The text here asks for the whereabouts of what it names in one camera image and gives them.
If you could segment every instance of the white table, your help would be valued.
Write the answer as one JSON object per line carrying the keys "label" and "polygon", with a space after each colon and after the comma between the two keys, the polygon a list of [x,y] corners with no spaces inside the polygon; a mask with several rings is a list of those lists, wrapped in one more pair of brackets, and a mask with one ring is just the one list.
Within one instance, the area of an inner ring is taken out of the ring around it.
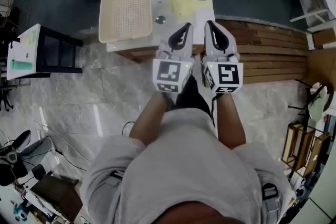
{"label": "white table", "polygon": [[[18,38],[20,38],[20,43],[14,41],[12,48],[11,44],[8,44],[7,80],[36,73],[36,58],[40,29],[41,25],[37,24],[18,36]],[[14,70],[11,68],[12,60],[31,62],[33,68],[31,70]]]}
{"label": "white table", "polygon": [[[14,41],[13,47],[11,44],[8,45],[7,80],[22,77],[49,78],[50,73],[83,73],[81,68],[76,68],[75,63],[76,46],[83,45],[81,40],[55,32],[40,24],[31,27],[18,38],[20,42]],[[48,57],[52,57],[52,63],[46,62]],[[30,70],[15,70],[11,68],[13,60],[30,62],[33,66]]]}
{"label": "white table", "polygon": [[[160,27],[165,27],[165,24],[159,26],[155,22],[156,15],[158,14],[158,10],[153,3],[157,3],[158,0],[151,0],[152,3],[152,19],[153,19],[153,33],[149,37],[136,38],[136,39],[128,39],[123,41],[114,42],[112,44],[107,43],[107,51],[120,51],[120,50],[128,50],[134,48],[145,48],[145,47],[153,47],[158,46],[161,42],[162,36],[158,33],[156,29]],[[193,17],[180,20],[178,23],[191,23],[194,27],[194,38],[193,44],[195,45],[204,45],[204,27],[205,23],[208,20],[215,20],[215,13],[213,8],[200,8],[195,12]],[[173,34],[174,32],[171,29],[167,29],[167,34]]]}

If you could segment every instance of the teal object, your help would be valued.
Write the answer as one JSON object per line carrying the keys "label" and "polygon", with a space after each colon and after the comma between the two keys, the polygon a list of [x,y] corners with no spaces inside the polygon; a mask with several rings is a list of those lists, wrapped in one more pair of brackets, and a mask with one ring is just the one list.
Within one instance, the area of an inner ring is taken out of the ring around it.
{"label": "teal object", "polygon": [[33,64],[31,62],[21,62],[12,60],[10,63],[10,68],[14,70],[32,70]]}

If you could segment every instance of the marble floor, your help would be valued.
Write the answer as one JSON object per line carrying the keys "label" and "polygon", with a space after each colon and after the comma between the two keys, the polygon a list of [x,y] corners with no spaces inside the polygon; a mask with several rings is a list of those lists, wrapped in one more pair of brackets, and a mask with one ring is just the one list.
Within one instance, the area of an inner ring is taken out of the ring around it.
{"label": "marble floor", "polygon": [[[194,76],[209,105],[212,94],[201,85],[201,66],[196,61]],[[0,142],[15,139],[31,130],[32,142],[41,132],[75,165],[87,169],[109,135],[121,135],[128,121],[137,119],[154,92],[151,62],[136,64],[103,44],[79,48],[77,64],[83,74],[52,74],[50,79],[31,79],[30,86],[13,89],[14,109],[0,111]],[[304,88],[295,81],[243,86],[234,94],[247,140],[262,141],[274,158],[279,158],[287,125],[298,118],[289,104],[301,105]],[[129,133],[131,124],[125,128]],[[57,167],[60,176],[82,179],[83,171],[65,160]]]}

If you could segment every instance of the gray t-shirt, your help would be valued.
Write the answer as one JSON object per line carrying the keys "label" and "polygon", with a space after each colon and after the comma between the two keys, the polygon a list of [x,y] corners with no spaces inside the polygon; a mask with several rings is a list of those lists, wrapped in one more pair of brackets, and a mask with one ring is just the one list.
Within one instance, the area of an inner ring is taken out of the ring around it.
{"label": "gray t-shirt", "polygon": [[[119,180],[116,170],[124,171]],[[159,138],[111,136],[86,173],[83,204],[94,224],[150,224],[170,207],[199,201],[226,217],[261,223],[261,183],[276,185],[279,215],[290,185],[261,143],[228,149],[215,136],[209,116],[199,109],[165,114]]]}

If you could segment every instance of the wooden platform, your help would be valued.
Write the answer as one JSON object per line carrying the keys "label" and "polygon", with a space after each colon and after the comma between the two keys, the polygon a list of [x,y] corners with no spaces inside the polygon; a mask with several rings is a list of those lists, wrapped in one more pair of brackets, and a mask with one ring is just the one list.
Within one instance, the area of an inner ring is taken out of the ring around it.
{"label": "wooden platform", "polygon": [[[305,34],[261,24],[217,20],[236,38],[240,61],[244,63],[244,84],[303,79],[308,43]],[[117,53],[136,62],[154,58],[157,47]],[[194,54],[204,51],[195,45]]]}

